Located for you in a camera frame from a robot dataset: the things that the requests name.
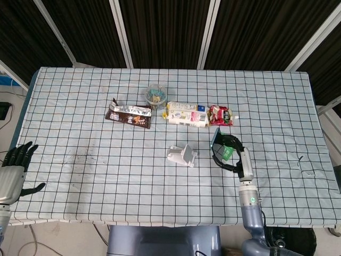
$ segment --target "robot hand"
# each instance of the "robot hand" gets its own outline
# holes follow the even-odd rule
[[[37,193],[46,185],[41,183],[36,188],[22,188],[31,157],[38,148],[38,145],[31,146],[32,142],[29,142],[8,151],[0,167],[0,245],[11,217],[10,205],[20,196]]]

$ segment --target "white pole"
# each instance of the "white pole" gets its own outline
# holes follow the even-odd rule
[[[60,44],[63,46],[66,54],[68,55],[72,65],[76,66],[77,65],[77,61],[75,56],[73,55],[73,53],[71,52],[70,47],[68,46],[68,44],[66,43],[66,41],[64,40],[63,36],[61,35],[59,29],[57,28],[56,24],[54,23],[52,17],[50,16],[50,14],[48,13],[45,5],[43,4],[42,0],[33,0],[33,2],[37,5],[39,11],[41,12],[41,14],[43,15],[44,19],[46,20],[47,24],[50,26],[50,28],[52,29],[53,33],[55,34],[55,36],[57,37],[57,39],[59,40]]]
[[[296,71],[341,21],[341,3],[304,45],[285,71]]]
[[[212,33],[217,19],[217,14],[220,6],[220,0],[211,0],[208,8],[204,36],[202,37],[201,49],[199,53],[197,69],[204,69],[207,58],[209,45],[212,39]]]
[[[109,0],[109,3],[127,68],[134,68],[119,2],[118,0]]]

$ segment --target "metal frame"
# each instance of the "metal frame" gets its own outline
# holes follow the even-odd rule
[[[204,30],[204,36],[202,37],[201,49],[198,60],[197,69],[204,69],[207,58],[209,45],[211,43],[212,33],[217,19],[217,14],[220,6],[220,0],[211,0],[207,13],[206,25]]]
[[[296,71],[341,21],[341,3],[314,33],[285,71]]]
[[[68,44],[64,40],[59,29],[57,28],[56,24],[54,23],[53,19],[51,18],[50,14],[48,13],[48,11],[47,11],[45,5],[43,4],[42,0],[33,0],[33,2],[38,7],[39,11],[41,12],[42,16],[46,20],[49,27],[52,29],[53,33],[55,34],[55,36],[59,40],[60,44],[63,46],[63,48],[66,51],[66,54],[68,55],[72,65],[75,66],[77,64],[76,58],[73,55],[73,53],[71,52],[70,47],[68,46]]]
[[[91,66],[91,65],[88,65],[88,64],[84,64],[84,63],[81,63],[81,62],[76,62],[75,64],[72,65],[73,68],[97,68],[95,66]]]
[[[330,124],[339,134],[339,136],[341,137],[341,127],[338,125],[338,123],[335,122],[334,118],[328,112],[324,113],[324,116],[330,122]],[[339,144],[335,143],[335,138],[330,137],[327,131],[325,131],[323,128],[322,128],[322,132],[323,132],[323,135],[329,140],[329,142],[337,150],[337,152],[341,155],[341,147],[339,146]]]
[[[0,69],[5,71],[14,81],[16,81],[25,91],[28,91],[28,84],[25,83],[12,69],[0,60]]]
[[[127,68],[134,68],[119,2],[118,0],[109,0],[109,3]]]
[[[326,113],[329,109],[339,105],[341,103],[341,95],[335,99],[333,99],[331,102],[329,102],[326,106],[320,107],[318,109],[318,115],[322,115]]]

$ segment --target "black phone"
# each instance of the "black phone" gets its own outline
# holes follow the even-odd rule
[[[8,102],[0,102],[0,120],[6,119],[6,115],[9,111],[10,106],[12,106],[12,104]]]

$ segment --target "green label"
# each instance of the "green label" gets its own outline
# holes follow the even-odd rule
[[[233,153],[233,151],[234,151],[234,148],[230,148],[230,147],[227,147],[227,146],[224,145],[223,159],[225,161],[229,160],[231,155],[232,155],[232,153]]]

